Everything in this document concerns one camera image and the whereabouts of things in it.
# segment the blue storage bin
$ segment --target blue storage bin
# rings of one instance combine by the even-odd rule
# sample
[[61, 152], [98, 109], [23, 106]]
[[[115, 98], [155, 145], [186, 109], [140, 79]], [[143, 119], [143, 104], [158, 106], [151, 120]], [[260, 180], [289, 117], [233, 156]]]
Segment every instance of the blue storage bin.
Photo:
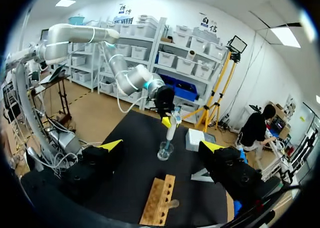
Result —
[[176, 96], [190, 101], [196, 100], [197, 97], [197, 89], [195, 85], [178, 79], [176, 79], [174, 92]]
[[177, 81], [175, 78], [172, 78], [170, 76], [163, 75], [163, 74], [159, 74], [159, 75], [167, 86], [173, 88], [173, 90], [175, 89], [176, 81]]
[[76, 16], [76, 17], [70, 17], [69, 24], [72, 25], [83, 25], [84, 24], [84, 17]]

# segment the white storage bin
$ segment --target white storage bin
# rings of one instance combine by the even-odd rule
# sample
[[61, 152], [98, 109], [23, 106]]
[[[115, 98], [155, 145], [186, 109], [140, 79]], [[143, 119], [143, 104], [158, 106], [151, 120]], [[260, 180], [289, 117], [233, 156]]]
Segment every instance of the white storage bin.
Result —
[[205, 134], [202, 131], [189, 129], [185, 136], [185, 149], [198, 152], [200, 141], [205, 140]]
[[138, 17], [139, 21], [137, 21], [138, 24], [151, 24], [153, 25], [155, 28], [158, 27], [159, 22], [157, 19], [155, 19], [152, 16], [148, 16], [148, 15], [140, 15]]
[[86, 82], [91, 80], [91, 73], [85, 72], [85, 71], [80, 71], [78, 72], [79, 75], [79, 80], [81, 82]]
[[175, 31], [177, 33], [185, 34], [188, 36], [191, 36], [191, 34], [192, 34], [192, 29], [189, 29], [187, 26], [176, 25]]
[[207, 65], [196, 65], [195, 76], [208, 80], [210, 75], [212, 74], [212, 69], [210, 69]]
[[122, 24], [108, 24], [107, 28], [116, 30], [117, 32], [120, 33], [121, 25]]
[[168, 53], [159, 51], [158, 64], [171, 68], [174, 60], [175, 60], [174, 54], [168, 54]]
[[136, 25], [133, 24], [122, 24], [120, 28], [120, 34], [132, 36], [135, 34], [135, 27]]
[[122, 54], [124, 57], [130, 57], [131, 55], [131, 46], [126, 44], [117, 44], [118, 53]]
[[135, 26], [135, 36], [154, 38], [156, 33], [156, 28], [152, 25], [136, 25]]
[[78, 74], [79, 70], [74, 70], [72, 71], [72, 78], [74, 80], [79, 80], [79, 74]]
[[210, 43], [210, 48], [209, 48], [210, 56], [215, 57], [216, 59], [222, 60], [224, 58], [226, 51], [227, 51], [226, 48], [215, 43]]
[[87, 53], [92, 53], [94, 51], [94, 44], [87, 44], [84, 47], [84, 51]]
[[184, 59], [182, 57], [178, 57], [178, 63], [176, 65], [176, 70], [178, 72], [182, 72], [185, 74], [191, 74], [192, 69], [194, 68], [195, 64], [196, 63], [193, 61]]
[[113, 84], [105, 84], [100, 83], [100, 89], [108, 94], [112, 93], [114, 91], [114, 85]]
[[134, 59], [144, 60], [147, 48], [132, 46], [131, 57]]
[[72, 65], [73, 66], [80, 66], [86, 63], [85, 56], [72, 56]]
[[194, 50], [198, 53], [203, 53], [207, 45], [208, 45], [207, 40], [201, 39], [196, 36], [191, 37], [191, 46], [190, 46], [191, 50]]
[[75, 44], [73, 44], [73, 50], [74, 51], [84, 51], [85, 50], [85, 45], [86, 44], [75, 43]]
[[173, 32], [173, 42], [181, 47], [186, 47], [190, 36], [183, 33]]

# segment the white wall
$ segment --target white wall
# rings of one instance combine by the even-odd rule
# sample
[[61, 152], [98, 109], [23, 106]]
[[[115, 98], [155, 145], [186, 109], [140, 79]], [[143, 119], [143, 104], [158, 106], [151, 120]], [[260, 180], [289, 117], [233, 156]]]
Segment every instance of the white wall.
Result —
[[[246, 104], [264, 106], [270, 100], [284, 105], [289, 94], [295, 98], [298, 105], [302, 104], [302, 94], [298, 83], [273, 47], [265, 42], [259, 52], [263, 38], [257, 35], [253, 45], [254, 30], [214, 7], [188, 0], [108, 0], [77, 10], [65, 17], [65, 21], [69, 17], [78, 14], [85, 17], [85, 22], [99, 19], [103, 21], [112, 20], [118, 15], [120, 4], [129, 6], [132, 10], [131, 15], [134, 17], [142, 14], [151, 15], [157, 19], [166, 17], [167, 24], [172, 27], [177, 24], [190, 28], [199, 27], [201, 20], [199, 12], [201, 12], [217, 22], [217, 35], [224, 45], [234, 35], [239, 36], [248, 44], [221, 103], [221, 113], [224, 112], [235, 97], [249, 65], [251, 51], [254, 47], [253, 59], [255, 57], [256, 59], [234, 104], [231, 123], [236, 120]], [[223, 84], [224, 82], [220, 85], [219, 91], [222, 90]]]

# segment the desk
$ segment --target desk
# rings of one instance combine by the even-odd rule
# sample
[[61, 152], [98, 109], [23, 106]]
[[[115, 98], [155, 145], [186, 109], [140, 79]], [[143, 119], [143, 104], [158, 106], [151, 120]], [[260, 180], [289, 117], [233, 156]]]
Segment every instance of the desk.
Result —
[[[64, 74], [61, 77], [55, 78], [50, 83], [46, 83], [46, 84], [40, 85], [39, 87], [33, 89], [32, 92], [31, 92], [33, 104], [34, 104], [34, 106], [36, 106], [34, 97], [37, 96], [38, 94], [40, 94], [41, 92], [43, 92], [44, 90], [47, 90], [51, 86], [53, 86], [55, 84], [58, 84], [58, 88], [59, 88], [59, 92], [58, 93], [59, 93], [59, 96], [60, 96], [60, 101], [61, 101], [62, 110], [63, 110], [63, 111], [59, 111], [59, 113], [63, 113], [64, 114], [64, 117], [59, 120], [59, 123], [62, 124], [62, 125], [67, 123], [72, 118], [71, 115], [70, 115], [70, 110], [69, 110], [68, 101], [67, 101], [67, 94], [66, 94], [66, 89], [65, 89], [65, 83], [64, 83], [64, 80], [66, 78], [68, 78], [69, 76], [70, 75]], [[63, 93], [61, 92], [60, 82], [62, 82], [62, 91], [63, 91]]]
[[154, 178], [171, 174], [175, 175], [172, 199], [178, 199], [180, 206], [169, 210], [166, 225], [225, 223], [227, 198], [222, 185], [190, 180], [191, 174], [204, 167], [196, 152], [186, 150], [187, 131], [178, 127], [172, 141], [174, 152], [169, 160], [159, 161], [157, 152], [167, 128], [158, 119], [130, 111], [103, 142], [122, 139], [124, 159], [85, 207], [108, 218], [138, 223]]

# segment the person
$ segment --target person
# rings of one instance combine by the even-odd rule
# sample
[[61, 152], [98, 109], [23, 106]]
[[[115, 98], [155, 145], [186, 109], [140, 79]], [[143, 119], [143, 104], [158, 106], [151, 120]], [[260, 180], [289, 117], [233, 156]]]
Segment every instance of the person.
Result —
[[245, 152], [256, 150], [256, 159], [260, 160], [263, 146], [276, 140], [275, 137], [265, 139], [266, 121], [271, 120], [275, 114], [276, 109], [272, 104], [266, 105], [263, 113], [253, 113], [241, 129], [237, 145], [242, 147]]

